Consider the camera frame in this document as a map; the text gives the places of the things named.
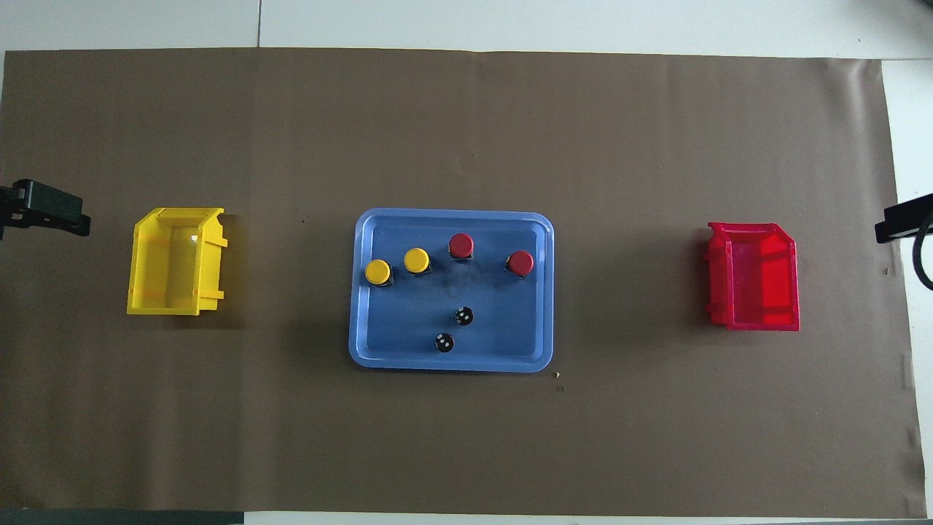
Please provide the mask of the brown paper mat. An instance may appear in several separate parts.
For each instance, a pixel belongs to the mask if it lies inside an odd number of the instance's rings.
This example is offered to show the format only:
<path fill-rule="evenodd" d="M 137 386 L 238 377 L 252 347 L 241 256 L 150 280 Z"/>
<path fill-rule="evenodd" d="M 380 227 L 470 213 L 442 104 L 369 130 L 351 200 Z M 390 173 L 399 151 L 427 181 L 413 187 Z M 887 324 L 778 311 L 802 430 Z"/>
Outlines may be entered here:
<path fill-rule="evenodd" d="M 0 241 L 0 506 L 924 514 L 879 62 L 11 52 L 0 174 L 91 218 Z M 225 210 L 216 311 L 127 313 L 156 207 Z M 371 207 L 546 216 L 549 368 L 355 363 Z M 710 222 L 795 240 L 800 331 L 711 322 Z"/>

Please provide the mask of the blue plastic tray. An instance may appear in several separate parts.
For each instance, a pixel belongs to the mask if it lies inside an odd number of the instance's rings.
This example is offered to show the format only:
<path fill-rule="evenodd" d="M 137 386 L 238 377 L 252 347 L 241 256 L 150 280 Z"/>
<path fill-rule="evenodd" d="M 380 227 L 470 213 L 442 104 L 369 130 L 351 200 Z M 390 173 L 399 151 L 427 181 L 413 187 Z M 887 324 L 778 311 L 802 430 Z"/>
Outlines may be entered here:
<path fill-rule="evenodd" d="M 448 241 L 456 233 L 473 237 L 471 260 L 450 258 Z M 411 248 L 429 253 L 430 273 L 405 270 Z M 536 259 L 525 279 L 504 269 L 516 250 Z M 392 266 L 391 286 L 377 288 L 364 279 L 364 266 L 374 259 Z M 537 213 L 367 210 L 354 227 L 349 353 L 370 368 L 539 372 L 553 358 L 554 259 L 553 224 Z M 454 320 L 461 306 L 475 314 L 470 325 Z M 436 350 L 439 333 L 452 333 L 452 351 Z"/>

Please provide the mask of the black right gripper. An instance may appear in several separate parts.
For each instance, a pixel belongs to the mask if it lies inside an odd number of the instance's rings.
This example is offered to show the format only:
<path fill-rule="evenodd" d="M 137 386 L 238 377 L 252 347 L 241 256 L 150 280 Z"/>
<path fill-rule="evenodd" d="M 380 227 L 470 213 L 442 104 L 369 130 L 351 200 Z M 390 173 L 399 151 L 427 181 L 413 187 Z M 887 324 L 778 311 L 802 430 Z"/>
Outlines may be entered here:
<path fill-rule="evenodd" d="M 921 224 L 930 213 L 933 213 L 933 193 L 886 207 L 882 222 L 874 225 L 876 243 L 887 244 L 917 233 L 928 235 L 933 232 L 933 222 L 926 229 Z"/>

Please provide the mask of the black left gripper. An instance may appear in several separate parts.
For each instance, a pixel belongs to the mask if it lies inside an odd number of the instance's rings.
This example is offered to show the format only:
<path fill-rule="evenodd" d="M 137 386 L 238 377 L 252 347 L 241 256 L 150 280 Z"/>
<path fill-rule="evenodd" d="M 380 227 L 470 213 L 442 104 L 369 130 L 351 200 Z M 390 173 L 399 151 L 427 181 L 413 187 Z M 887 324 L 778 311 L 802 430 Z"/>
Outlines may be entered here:
<path fill-rule="evenodd" d="M 83 200 L 32 179 L 0 187 L 0 237 L 7 228 L 30 227 L 90 235 L 91 218 L 82 213 Z"/>

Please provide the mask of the red plastic bin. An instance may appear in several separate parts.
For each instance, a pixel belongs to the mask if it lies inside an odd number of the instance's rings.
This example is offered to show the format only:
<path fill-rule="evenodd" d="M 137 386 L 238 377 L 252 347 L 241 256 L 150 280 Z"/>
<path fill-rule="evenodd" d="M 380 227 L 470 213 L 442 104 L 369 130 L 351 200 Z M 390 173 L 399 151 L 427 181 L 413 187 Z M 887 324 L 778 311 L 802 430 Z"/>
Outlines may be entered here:
<path fill-rule="evenodd" d="M 773 222 L 708 226 L 711 322 L 730 331 L 800 331 L 795 240 Z"/>

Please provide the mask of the yellow plastic bin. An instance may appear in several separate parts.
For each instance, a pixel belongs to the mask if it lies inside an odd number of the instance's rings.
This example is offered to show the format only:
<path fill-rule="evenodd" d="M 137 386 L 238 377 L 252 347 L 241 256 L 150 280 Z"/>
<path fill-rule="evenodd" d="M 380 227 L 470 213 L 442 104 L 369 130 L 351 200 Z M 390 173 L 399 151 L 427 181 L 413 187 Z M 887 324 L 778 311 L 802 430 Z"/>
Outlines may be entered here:
<path fill-rule="evenodd" d="M 199 316 L 224 299 L 219 280 L 229 242 L 223 207 L 156 207 L 136 223 L 126 311 Z"/>

